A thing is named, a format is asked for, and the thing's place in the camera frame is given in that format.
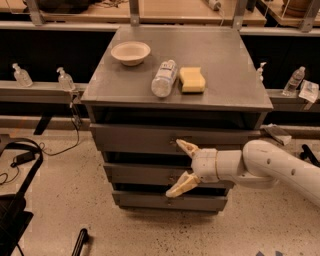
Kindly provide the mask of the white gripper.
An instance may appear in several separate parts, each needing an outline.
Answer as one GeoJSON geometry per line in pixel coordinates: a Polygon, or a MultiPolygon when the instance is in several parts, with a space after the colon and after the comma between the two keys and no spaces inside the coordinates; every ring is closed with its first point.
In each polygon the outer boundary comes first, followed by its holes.
{"type": "Polygon", "coordinates": [[[165,195],[168,198],[176,198],[194,189],[200,181],[203,183],[216,183],[218,181],[216,174],[218,151],[216,149],[199,149],[197,145],[182,139],[177,139],[176,143],[192,158],[191,168],[195,174],[189,174],[185,171],[177,182],[166,191],[165,195]]]}

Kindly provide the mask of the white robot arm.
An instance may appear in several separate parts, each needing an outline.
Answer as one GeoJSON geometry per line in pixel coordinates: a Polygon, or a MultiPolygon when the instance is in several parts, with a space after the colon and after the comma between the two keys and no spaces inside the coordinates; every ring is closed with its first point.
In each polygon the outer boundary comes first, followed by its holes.
{"type": "Polygon", "coordinates": [[[320,206],[320,168],[300,160],[272,143],[252,140],[242,150],[199,148],[182,139],[177,145],[191,158],[192,173],[185,171],[166,191],[175,198],[200,183],[231,181],[249,188],[265,189],[281,181],[320,206]]]}

